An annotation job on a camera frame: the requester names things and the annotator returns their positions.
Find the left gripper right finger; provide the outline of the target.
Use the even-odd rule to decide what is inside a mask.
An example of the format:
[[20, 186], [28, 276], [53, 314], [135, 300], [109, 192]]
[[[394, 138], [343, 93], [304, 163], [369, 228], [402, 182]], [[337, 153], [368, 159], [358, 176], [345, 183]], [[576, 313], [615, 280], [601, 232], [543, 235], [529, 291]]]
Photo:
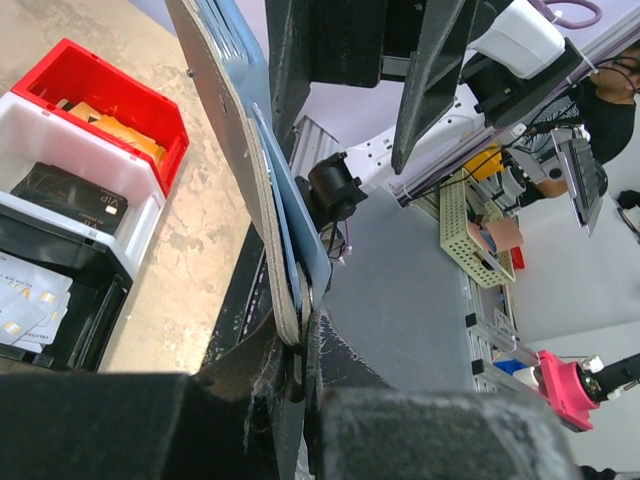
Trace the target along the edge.
[[521, 392], [406, 392], [309, 323], [304, 439], [317, 479], [579, 479], [563, 428]]

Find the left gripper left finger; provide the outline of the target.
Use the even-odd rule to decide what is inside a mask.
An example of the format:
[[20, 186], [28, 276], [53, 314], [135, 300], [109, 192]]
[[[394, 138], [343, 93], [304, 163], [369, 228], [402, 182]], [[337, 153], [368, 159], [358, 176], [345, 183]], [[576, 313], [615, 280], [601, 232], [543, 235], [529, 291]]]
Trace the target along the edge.
[[5, 373], [5, 479], [290, 479], [274, 407], [287, 351], [272, 317], [200, 372]]

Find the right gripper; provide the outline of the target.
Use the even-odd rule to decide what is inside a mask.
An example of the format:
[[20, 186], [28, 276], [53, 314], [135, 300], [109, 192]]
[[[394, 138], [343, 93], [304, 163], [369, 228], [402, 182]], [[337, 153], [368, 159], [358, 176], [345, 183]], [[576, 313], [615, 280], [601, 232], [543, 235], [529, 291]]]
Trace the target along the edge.
[[294, 146], [312, 82], [373, 88], [407, 74], [391, 156], [401, 174], [417, 142], [453, 105], [477, 5], [267, 0], [272, 128], [280, 147]]

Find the grey card holder wallet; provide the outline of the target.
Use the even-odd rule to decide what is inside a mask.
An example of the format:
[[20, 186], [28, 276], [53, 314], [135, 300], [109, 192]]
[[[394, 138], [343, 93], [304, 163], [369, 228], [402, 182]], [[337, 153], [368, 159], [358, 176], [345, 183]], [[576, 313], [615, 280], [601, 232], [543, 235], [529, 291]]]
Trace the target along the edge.
[[276, 330], [306, 342], [331, 266], [276, 139], [267, 60], [233, 1], [166, 4], [201, 104], [266, 250]]

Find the black plastic bin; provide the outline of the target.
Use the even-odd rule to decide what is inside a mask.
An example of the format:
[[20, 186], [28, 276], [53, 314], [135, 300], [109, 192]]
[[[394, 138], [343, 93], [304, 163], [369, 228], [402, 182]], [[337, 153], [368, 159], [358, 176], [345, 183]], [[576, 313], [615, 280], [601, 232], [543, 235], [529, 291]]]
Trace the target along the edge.
[[133, 280], [105, 243], [1, 208], [1, 252], [71, 282], [42, 351], [1, 346], [3, 373], [98, 371]]

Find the red plastic bin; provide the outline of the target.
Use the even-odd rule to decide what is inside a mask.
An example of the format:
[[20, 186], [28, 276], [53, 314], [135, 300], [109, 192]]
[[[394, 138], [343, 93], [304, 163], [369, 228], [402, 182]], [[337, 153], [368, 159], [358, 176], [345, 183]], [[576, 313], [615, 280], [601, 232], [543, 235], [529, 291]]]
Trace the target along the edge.
[[[60, 40], [25, 73], [11, 92], [131, 153], [151, 166], [165, 195], [171, 191], [189, 146], [178, 105], [68, 38]], [[85, 102], [165, 149], [163, 160], [73, 117], [59, 103]]]

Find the white plastic bin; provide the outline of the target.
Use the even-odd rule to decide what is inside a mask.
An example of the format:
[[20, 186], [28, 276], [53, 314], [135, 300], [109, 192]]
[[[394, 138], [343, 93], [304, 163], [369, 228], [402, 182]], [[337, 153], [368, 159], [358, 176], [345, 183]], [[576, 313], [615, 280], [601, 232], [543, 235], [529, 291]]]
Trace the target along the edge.
[[[128, 201], [113, 234], [10, 194], [37, 162], [59, 167]], [[166, 204], [151, 166], [60, 118], [7, 92], [1, 96], [1, 204], [107, 246], [134, 279]]]

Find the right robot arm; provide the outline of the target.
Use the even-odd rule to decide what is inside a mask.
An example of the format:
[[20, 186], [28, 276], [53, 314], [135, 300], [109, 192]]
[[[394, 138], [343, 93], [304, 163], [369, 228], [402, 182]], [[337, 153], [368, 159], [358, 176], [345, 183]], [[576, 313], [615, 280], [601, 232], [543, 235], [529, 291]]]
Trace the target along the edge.
[[580, 61], [540, 1], [269, 1], [265, 12], [275, 134], [307, 114], [347, 144], [383, 134], [396, 174], [473, 66], [546, 84]]

